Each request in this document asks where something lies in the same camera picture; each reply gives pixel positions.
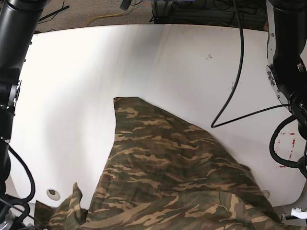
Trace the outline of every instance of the floor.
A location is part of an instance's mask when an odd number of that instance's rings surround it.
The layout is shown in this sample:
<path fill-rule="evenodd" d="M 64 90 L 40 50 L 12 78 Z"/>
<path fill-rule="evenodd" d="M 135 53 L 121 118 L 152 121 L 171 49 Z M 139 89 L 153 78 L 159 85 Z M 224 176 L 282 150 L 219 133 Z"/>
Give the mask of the floor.
<path fill-rule="evenodd" d="M 65 30 L 79 28 L 82 24 L 97 16 L 122 12 L 119 8 L 122 0 L 64 0 L 64 6 L 70 6 L 60 12 L 51 21 L 41 23 L 36 30 L 47 32 L 50 30 Z M 42 16 L 62 8 L 63 0 L 51 0 L 46 6 Z M 143 1 L 129 9 L 120 16 L 106 17 L 91 23 L 89 26 L 118 25 L 118 24 L 144 24 L 149 23 L 152 17 L 152 8 L 149 1 Z"/>

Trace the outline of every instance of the white tabletop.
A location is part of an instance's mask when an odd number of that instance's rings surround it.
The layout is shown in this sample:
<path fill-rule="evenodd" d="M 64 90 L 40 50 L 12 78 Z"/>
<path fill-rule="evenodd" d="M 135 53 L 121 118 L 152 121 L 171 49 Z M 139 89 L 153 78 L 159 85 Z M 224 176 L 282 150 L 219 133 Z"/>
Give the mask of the white tabletop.
<path fill-rule="evenodd" d="M 267 33 L 244 30 L 245 59 L 237 91 L 219 122 L 280 104 L 266 75 Z M 240 58 L 239 30 L 192 25 L 118 25 L 37 34 L 21 74 L 12 147 L 31 170 L 35 200 L 58 206 L 77 182 L 88 208 L 113 145 L 114 97 L 138 96 L 211 132 L 251 168 L 273 206 L 296 201 L 305 184 L 299 170 L 281 168 L 270 138 L 290 113 L 268 111 L 211 129 L 232 89 Z M 302 55 L 307 61 L 307 52 Z M 278 137 L 277 153 L 303 155 L 297 122 Z M 18 194 L 30 192 L 11 156 Z M 55 189 L 61 199 L 48 198 Z"/>

